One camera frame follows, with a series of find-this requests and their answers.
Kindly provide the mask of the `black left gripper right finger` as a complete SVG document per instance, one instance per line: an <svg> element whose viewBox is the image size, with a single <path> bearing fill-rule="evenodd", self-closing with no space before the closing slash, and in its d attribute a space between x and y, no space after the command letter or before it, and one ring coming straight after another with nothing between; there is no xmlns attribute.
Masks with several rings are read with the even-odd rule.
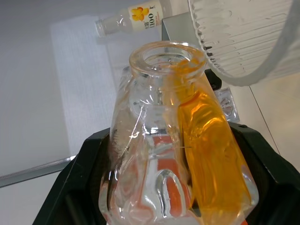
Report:
<svg viewBox="0 0 300 225"><path fill-rule="evenodd" d="M236 123L231 123L231 130L259 193L259 202L246 222L249 225L298 225L299 172L277 154L258 131Z"/></svg>

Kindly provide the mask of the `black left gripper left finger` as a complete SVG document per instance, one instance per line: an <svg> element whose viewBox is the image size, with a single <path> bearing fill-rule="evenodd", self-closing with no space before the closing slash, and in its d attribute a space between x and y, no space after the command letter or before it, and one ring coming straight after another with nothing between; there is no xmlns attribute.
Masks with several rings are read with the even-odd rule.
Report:
<svg viewBox="0 0 300 225"><path fill-rule="evenodd" d="M100 182L108 168L109 131L88 137L71 162L59 173L35 225L105 225L98 207Z"/></svg>

